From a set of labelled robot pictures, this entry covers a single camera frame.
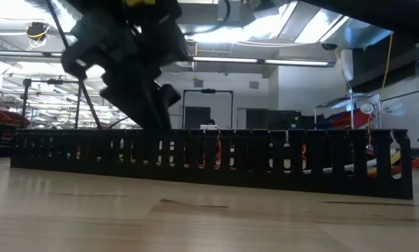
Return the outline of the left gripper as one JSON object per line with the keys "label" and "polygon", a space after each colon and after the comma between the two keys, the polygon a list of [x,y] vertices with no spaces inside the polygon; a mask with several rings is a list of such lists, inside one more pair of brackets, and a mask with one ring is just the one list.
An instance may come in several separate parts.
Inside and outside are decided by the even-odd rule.
{"label": "left gripper", "polygon": [[[178,0],[65,0],[81,15],[71,29],[76,42],[62,53],[64,70],[79,79],[99,65],[105,71],[123,67],[160,67],[185,60],[188,49],[177,20]],[[169,108],[180,101],[171,85],[136,75],[110,79],[100,95],[143,129],[171,129]]]}

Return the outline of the black slotted cable duct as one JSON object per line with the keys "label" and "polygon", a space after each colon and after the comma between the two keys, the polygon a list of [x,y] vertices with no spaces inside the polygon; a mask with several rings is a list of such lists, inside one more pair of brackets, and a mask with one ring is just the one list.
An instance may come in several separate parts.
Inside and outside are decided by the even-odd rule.
{"label": "black slotted cable duct", "polygon": [[[404,129],[21,129],[14,168],[410,200]],[[205,140],[205,165],[199,167]]]}

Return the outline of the distant black robot station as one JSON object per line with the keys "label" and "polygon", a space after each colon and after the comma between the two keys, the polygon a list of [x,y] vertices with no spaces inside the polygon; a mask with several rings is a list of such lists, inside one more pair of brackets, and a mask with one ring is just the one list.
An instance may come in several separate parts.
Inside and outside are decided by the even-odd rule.
{"label": "distant black robot station", "polygon": [[234,91],[233,90],[216,90],[211,88],[204,88],[200,90],[184,89],[182,96],[182,115],[181,115],[181,129],[185,129],[185,96],[187,92],[199,92],[202,94],[215,94],[215,93],[229,93],[231,95],[231,107],[230,107],[230,128],[234,129],[233,126],[233,115],[234,115]]}

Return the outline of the long ceiling light bar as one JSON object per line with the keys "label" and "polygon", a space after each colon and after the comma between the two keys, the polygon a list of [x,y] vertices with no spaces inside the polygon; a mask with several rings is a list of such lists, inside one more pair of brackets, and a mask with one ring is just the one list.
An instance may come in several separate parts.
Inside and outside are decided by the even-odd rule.
{"label": "long ceiling light bar", "polygon": [[[22,57],[22,58],[49,58],[60,59],[60,52],[36,52],[25,50],[0,50],[0,57]],[[294,67],[334,67],[336,62],[316,61],[316,60],[298,60],[298,59],[253,59],[236,57],[204,57],[188,56],[186,59],[180,59],[180,62],[220,62],[235,64],[261,64],[276,66],[294,66]]]}

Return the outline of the black cabinet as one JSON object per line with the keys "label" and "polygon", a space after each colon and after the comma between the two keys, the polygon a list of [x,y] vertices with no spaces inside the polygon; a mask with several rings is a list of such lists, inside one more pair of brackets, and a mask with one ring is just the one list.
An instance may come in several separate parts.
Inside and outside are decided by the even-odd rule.
{"label": "black cabinet", "polygon": [[313,116],[302,115],[301,111],[267,111],[267,127],[269,130],[303,129],[313,130]]}

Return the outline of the metal shelf with red bins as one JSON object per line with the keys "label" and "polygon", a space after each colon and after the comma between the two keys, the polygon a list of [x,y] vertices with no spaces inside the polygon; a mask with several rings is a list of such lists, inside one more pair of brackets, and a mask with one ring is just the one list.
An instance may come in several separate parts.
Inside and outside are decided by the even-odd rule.
{"label": "metal shelf with red bins", "polygon": [[315,128],[380,129],[381,116],[376,118],[360,111],[369,94],[349,90],[343,97],[338,97],[314,108]]}

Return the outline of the white fan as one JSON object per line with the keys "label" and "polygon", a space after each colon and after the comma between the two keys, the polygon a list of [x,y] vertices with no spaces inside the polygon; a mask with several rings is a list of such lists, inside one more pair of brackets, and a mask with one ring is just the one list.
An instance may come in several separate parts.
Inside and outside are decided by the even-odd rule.
{"label": "white fan", "polygon": [[402,103],[397,99],[381,100],[379,94],[369,94],[367,101],[361,105],[360,111],[375,118],[383,114],[403,116],[405,114]]}

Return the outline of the distant black gantry frame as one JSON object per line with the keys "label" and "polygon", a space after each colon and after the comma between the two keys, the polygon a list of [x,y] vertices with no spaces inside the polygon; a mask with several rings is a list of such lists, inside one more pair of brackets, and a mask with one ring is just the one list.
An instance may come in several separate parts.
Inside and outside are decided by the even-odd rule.
{"label": "distant black gantry frame", "polygon": [[88,97],[85,84],[84,82],[79,81],[79,80],[63,80],[63,79],[54,79],[54,78],[49,78],[47,80],[32,80],[31,78],[25,78],[23,80],[22,85],[24,87],[24,92],[23,92],[23,98],[22,98],[22,119],[21,119],[20,127],[23,128],[24,126],[24,119],[25,119],[26,110],[27,110],[27,99],[28,99],[28,94],[29,94],[29,87],[31,86],[32,83],[45,83],[48,85],[62,85],[65,83],[77,84],[78,94],[77,94],[77,102],[76,102],[76,117],[75,117],[74,128],[78,129],[80,101],[82,97],[85,97],[85,98]]}

